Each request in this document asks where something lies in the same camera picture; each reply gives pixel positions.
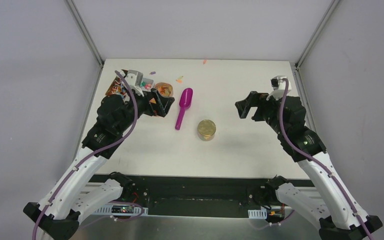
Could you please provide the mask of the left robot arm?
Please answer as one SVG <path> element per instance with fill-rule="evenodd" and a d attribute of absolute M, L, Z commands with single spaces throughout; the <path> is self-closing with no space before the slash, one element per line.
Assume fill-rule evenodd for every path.
<path fill-rule="evenodd" d="M 129 100 L 121 95 L 104 97 L 97 109 L 96 123 L 88 131 L 72 164 L 52 190 L 39 202 L 29 202 L 23 212 L 34 221 L 32 239 L 38 230 L 54 240 L 68 240 L 80 224 L 103 205 L 118 199 L 132 198 L 132 180 L 113 172 L 100 187 L 81 196 L 81 190 L 132 133 L 141 115 L 165 117 L 175 102 L 153 88 L 142 95 L 129 92 Z"/>

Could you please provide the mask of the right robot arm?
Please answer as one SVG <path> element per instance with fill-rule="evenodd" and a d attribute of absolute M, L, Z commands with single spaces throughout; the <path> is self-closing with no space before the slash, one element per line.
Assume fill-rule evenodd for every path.
<path fill-rule="evenodd" d="M 283 150 L 307 174 L 321 196 L 318 202 L 301 193 L 290 180 L 276 176 L 253 196 L 261 207 L 284 204 L 303 216 L 323 240 L 372 238 L 382 227 L 376 215 L 368 214 L 351 195 L 335 170 L 324 143 L 305 125 L 306 109 L 297 96 L 276 99 L 251 91 L 235 103 L 240 118 L 256 108 L 252 120 L 266 122 L 277 134 Z"/>

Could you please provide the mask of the clear plastic jar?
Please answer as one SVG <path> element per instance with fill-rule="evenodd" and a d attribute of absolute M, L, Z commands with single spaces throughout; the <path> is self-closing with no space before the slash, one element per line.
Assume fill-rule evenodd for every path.
<path fill-rule="evenodd" d="M 207 141 L 211 141 L 215 137 L 215 132 L 201 132 L 201 131 L 198 131 L 197 135 L 198 135 L 198 137 L 202 141 L 206 141 L 207 142 Z"/>

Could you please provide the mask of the magenta plastic scoop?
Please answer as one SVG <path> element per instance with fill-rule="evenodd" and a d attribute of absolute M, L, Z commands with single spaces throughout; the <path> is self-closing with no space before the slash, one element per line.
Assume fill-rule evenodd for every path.
<path fill-rule="evenodd" d="M 193 98 L 193 89 L 185 88 L 180 96 L 179 113 L 175 123 L 175 130 L 180 130 L 186 110 L 191 106 Z"/>

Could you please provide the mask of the gold jar lid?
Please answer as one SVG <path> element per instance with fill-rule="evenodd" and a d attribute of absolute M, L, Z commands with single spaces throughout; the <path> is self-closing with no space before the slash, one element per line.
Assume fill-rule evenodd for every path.
<path fill-rule="evenodd" d="M 216 132 L 216 130 L 217 130 L 216 124 L 209 119 L 201 120 L 197 126 L 197 131 L 200 131 L 200 132 Z"/>

